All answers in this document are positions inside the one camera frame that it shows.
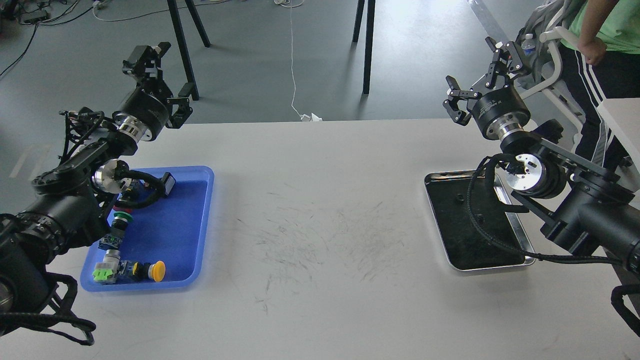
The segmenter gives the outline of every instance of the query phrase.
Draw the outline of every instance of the person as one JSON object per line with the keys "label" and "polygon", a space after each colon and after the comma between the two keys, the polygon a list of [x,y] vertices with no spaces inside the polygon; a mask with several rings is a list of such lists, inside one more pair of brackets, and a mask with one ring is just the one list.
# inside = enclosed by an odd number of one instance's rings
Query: person
{"label": "person", "polygon": [[586,118],[575,153],[615,171],[628,154],[596,107],[604,99],[640,97],[640,1],[588,0],[569,30],[579,41],[577,48],[562,41],[561,77]]}

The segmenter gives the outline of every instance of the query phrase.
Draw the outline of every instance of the black table leg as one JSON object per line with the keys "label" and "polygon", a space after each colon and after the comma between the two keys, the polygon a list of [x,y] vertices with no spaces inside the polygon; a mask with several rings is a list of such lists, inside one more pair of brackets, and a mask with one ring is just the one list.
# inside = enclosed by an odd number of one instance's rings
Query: black table leg
{"label": "black table leg", "polygon": [[207,32],[204,30],[204,27],[202,26],[202,21],[200,21],[200,16],[196,11],[196,6],[193,4],[193,0],[185,0],[185,3],[187,3],[187,8],[189,8],[189,13],[191,13],[191,18],[193,18],[193,22],[196,24],[196,29],[198,29],[198,33],[200,34],[200,38],[202,39],[202,43],[204,44],[204,47],[211,46],[211,43],[209,42],[209,37],[207,36]]}
{"label": "black table leg", "polygon": [[368,0],[367,7],[367,42],[364,52],[364,85],[362,93],[369,93],[369,83],[371,82],[371,52],[373,50],[373,19],[376,13],[376,0]]}
{"label": "black table leg", "polygon": [[362,23],[362,12],[364,11],[364,0],[358,0],[358,11],[356,12],[356,24],[353,26],[353,42],[358,42],[360,36],[360,25]]}
{"label": "black table leg", "polygon": [[169,13],[171,14],[171,22],[173,23],[173,30],[175,31],[175,38],[178,41],[178,48],[180,49],[180,56],[182,57],[184,73],[187,75],[187,82],[193,84],[191,98],[193,100],[198,100],[200,95],[198,94],[196,79],[193,75],[193,67],[191,67],[191,59],[189,58],[189,51],[187,50],[187,42],[184,39],[182,23],[180,22],[180,15],[178,14],[178,6],[176,5],[175,0],[166,0],[166,2],[169,5]]}

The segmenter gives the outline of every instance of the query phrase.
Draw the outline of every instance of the blue tray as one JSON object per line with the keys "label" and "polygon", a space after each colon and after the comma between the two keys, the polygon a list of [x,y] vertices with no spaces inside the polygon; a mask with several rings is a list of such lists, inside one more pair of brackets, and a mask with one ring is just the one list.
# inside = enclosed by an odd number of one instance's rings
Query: blue tray
{"label": "blue tray", "polygon": [[89,248],[80,274],[80,284],[86,291],[179,288],[191,284],[200,274],[213,191],[213,171],[203,166],[139,170],[156,177],[170,172],[176,183],[167,198],[132,212],[133,222],[127,227],[120,247],[121,258],[141,263],[162,260],[166,265],[166,275],[161,282],[144,280],[98,284],[93,281],[92,273],[106,251],[99,249],[96,241]]}

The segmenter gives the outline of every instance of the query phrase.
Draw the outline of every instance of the black pants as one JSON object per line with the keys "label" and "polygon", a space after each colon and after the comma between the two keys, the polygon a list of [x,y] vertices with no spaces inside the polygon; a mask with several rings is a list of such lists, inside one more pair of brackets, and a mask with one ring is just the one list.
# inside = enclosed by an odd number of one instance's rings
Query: black pants
{"label": "black pants", "polygon": [[617,138],[611,138],[596,107],[604,99],[640,97],[640,54],[607,51],[602,62],[594,67],[587,65],[580,52],[567,47],[560,46],[560,55],[561,77],[586,117],[575,153],[615,170],[627,152]]}

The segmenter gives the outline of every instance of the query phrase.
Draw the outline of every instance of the person's arm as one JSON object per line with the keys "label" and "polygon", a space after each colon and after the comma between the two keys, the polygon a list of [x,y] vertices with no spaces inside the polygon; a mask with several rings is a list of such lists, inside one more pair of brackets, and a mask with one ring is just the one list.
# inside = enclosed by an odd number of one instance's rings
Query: person's arm
{"label": "person's arm", "polygon": [[587,2],[578,39],[578,50],[586,58],[587,64],[598,65],[607,52],[607,45],[596,35],[616,4],[618,0],[588,0]]}

